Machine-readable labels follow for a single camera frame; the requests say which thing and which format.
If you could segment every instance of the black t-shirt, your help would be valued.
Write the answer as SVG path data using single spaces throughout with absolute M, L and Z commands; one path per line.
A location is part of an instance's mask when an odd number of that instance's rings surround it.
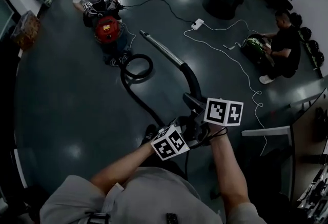
M 286 65 L 286 67 L 293 70 L 298 69 L 299 60 L 301 58 L 301 47 L 299 34 L 294 26 L 290 26 L 285 30 L 280 30 L 272 39 L 271 48 L 276 52 L 286 48 L 291 49 L 288 58 L 274 57 L 274 61 L 276 64 Z

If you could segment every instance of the black hair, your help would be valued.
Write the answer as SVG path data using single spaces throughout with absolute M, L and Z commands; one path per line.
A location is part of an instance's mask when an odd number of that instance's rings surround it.
M 290 22 L 290 13 L 287 10 L 278 10 L 275 13 L 276 17 L 281 17 L 284 21 Z

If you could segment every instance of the power adapter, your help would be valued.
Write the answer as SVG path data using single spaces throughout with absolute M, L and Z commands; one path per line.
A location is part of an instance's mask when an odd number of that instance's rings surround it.
M 198 19 L 195 24 L 191 25 L 191 28 L 194 29 L 195 31 L 198 30 L 199 27 L 201 27 L 201 25 L 204 23 L 204 21 L 202 19 Z

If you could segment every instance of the vacuum wand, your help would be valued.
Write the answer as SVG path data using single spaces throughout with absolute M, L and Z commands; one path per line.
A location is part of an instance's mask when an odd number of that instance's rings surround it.
M 197 100 L 201 101 L 202 96 L 201 96 L 199 82 L 193 70 L 191 70 L 191 68 L 184 61 L 182 61 L 177 56 L 175 56 L 175 54 L 173 54 L 168 48 L 166 48 L 160 42 L 152 38 L 150 34 L 145 33 L 142 30 L 140 30 L 139 33 L 143 36 L 144 39 L 150 42 L 158 51 L 160 51 L 170 62 L 172 62 L 184 74 L 189 85 L 190 95 L 196 98 Z
M 180 60 L 176 55 L 174 55 L 167 47 L 162 45 L 160 42 L 156 41 L 150 34 L 145 33 L 144 31 L 140 30 L 139 32 L 144 39 L 150 42 L 158 51 L 160 51 L 171 63 L 173 63 L 177 68 L 180 68 L 184 62 Z

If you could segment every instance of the gray floor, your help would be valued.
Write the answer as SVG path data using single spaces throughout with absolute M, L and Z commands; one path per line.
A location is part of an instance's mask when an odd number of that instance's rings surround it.
M 121 0 L 124 5 L 145 0 Z M 238 19 L 259 32 L 276 31 L 274 12 L 263 0 L 244 0 L 231 21 L 207 14 L 203 0 L 167 0 L 174 12 L 185 19 L 203 19 L 212 28 L 226 28 Z M 244 102 L 240 127 L 230 129 L 230 139 L 243 164 L 258 156 L 263 138 L 240 138 L 240 131 L 259 128 L 254 116 L 253 92 L 240 67 L 222 53 L 184 37 L 190 25 L 174 18 L 168 6 L 155 1 L 121 12 L 133 33 L 149 32 L 177 56 L 187 62 L 199 79 L 207 97 L 222 97 Z M 191 35 L 225 50 L 222 44 L 241 42 L 248 32 L 238 23 L 229 31 L 210 31 L 201 27 Z M 183 75 L 140 35 L 135 39 L 135 53 L 144 53 L 154 62 L 154 75 L 132 89 L 169 122 L 188 114 L 182 94 L 188 91 Z M 240 61 L 255 90 L 262 90 L 256 100 L 263 102 L 257 114 L 266 127 L 284 126 L 291 120 L 287 104 L 317 94 L 323 80 L 302 52 L 298 72 L 291 79 L 279 78 L 264 86 L 259 71 L 236 48 L 228 54 Z M 124 90 L 119 69 L 103 63 L 102 52 L 92 30 L 83 26 L 82 15 L 71 0 L 56 0 L 42 18 L 35 46 L 23 54 L 16 84 L 16 140 L 28 184 L 40 184 L 53 192 L 69 174 L 90 178 L 108 163 L 136 149 L 153 119 Z M 139 72 L 144 63 L 136 62 L 130 70 Z M 286 145 L 284 139 L 270 138 L 266 152 Z M 175 160 L 183 167 L 185 156 Z M 193 150 L 189 161 L 190 182 L 205 203 L 215 211 L 221 208 L 210 201 L 209 190 L 216 183 L 208 147 Z

